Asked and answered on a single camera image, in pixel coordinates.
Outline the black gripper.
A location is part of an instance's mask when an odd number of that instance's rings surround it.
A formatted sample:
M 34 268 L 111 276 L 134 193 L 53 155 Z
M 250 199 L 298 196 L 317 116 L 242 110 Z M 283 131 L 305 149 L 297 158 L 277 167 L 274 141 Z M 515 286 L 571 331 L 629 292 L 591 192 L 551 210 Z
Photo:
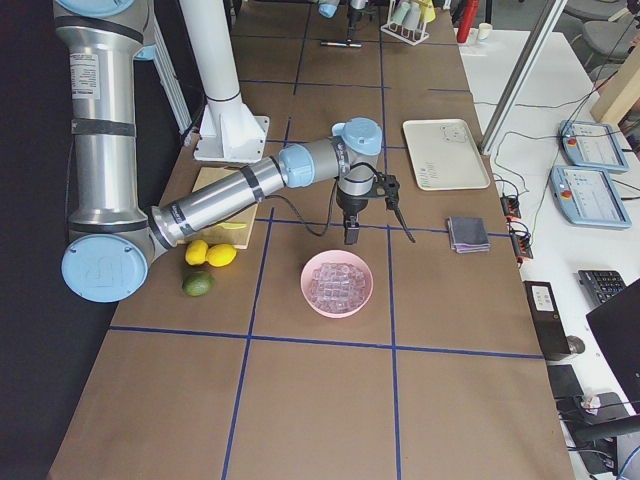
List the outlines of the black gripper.
M 359 213 L 368 205 L 364 196 L 354 196 L 341 189 L 336 194 L 337 205 L 343 212 L 344 244 L 356 244 L 359 237 Z
M 348 8 L 347 44 L 355 44 L 355 29 L 363 15 L 362 9 Z

